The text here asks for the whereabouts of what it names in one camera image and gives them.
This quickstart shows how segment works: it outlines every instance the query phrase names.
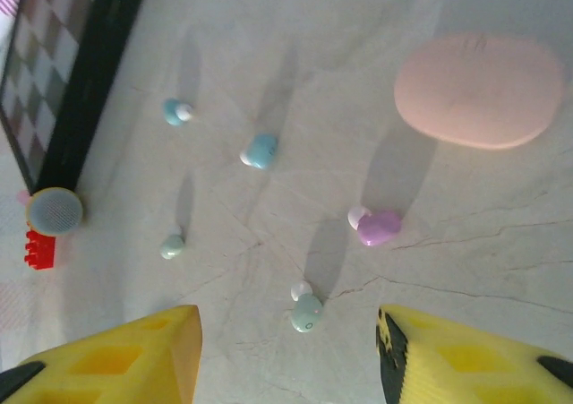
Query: round mesh ball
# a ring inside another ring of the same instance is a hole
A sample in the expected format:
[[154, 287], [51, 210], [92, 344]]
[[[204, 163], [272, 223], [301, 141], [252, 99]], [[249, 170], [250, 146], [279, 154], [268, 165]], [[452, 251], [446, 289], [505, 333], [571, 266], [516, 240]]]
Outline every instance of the round mesh ball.
[[30, 227], [44, 236], [61, 236], [80, 225], [83, 207], [78, 196], [62, 187], [50, 187], [30, 199]]

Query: marble floor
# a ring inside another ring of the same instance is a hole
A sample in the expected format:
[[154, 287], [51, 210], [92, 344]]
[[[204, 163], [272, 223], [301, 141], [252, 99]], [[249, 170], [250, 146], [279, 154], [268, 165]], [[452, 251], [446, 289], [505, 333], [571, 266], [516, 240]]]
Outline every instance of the marble floor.
[[[501, 152], [427, 139], [394, 106], [400, 64], [459, 28], [464, 2], [145, 0], [57, 268], [27, 270], [23, 215], [5, 215], [2, 367], [178, 304], [201, 311], [197, 404], [384, 402], [381, 303], [573, 357], [570, 95], [547, 132]], [[194, 121], [166, 124], [172, 96]], [[239, 160], [260, 131], [280, 138], [267, 172]], [[3, 196], [23, 188], [10, 161]], [[400, 211], [403, 232], [364, 247], [346, 222], [360, 202]], [[188, 246], [165, 261], [177, 224]], [[325, 301], [310, 334], [289, 320], [302, 277]]]

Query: checkered pattern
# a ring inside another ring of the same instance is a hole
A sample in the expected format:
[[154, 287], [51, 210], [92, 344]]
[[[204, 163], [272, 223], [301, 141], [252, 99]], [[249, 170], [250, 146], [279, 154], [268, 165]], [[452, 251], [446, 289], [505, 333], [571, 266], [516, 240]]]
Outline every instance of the checkered pattern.
[[22, 0], [6, 62], [4, 113], [38, 178], [93, 0]]

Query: black frame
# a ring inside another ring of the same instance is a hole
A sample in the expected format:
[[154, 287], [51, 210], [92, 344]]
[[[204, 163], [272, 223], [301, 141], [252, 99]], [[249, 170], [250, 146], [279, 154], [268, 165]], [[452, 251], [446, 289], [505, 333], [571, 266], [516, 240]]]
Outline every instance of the black frame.
[[[55, 186], [75, 189], [141, 1], [93, 0], [37, 181], [30, 174], [18, 141], [0, 106], [0, 121], [31, 194]], [[14, 33], [20, 23], [21, 6], [22, 0], [6, 62], [13, 52]], [[2, 75], [0, 92], [4, 90], [5, 76], [6, 70]]]

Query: red lego piece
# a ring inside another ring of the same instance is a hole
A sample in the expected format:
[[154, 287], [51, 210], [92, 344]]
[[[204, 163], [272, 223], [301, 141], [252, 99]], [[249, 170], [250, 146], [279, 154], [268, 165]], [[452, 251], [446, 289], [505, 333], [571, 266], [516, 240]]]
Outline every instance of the red lego piece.
[[28, 254], [24, 256], [24, 261], [34, 270], [54, 268], [56, 238], [53, 236], [42, 236], [34, 230], [28, 231], [26, 237], [28, 238], [28, 243], [25, 247]]

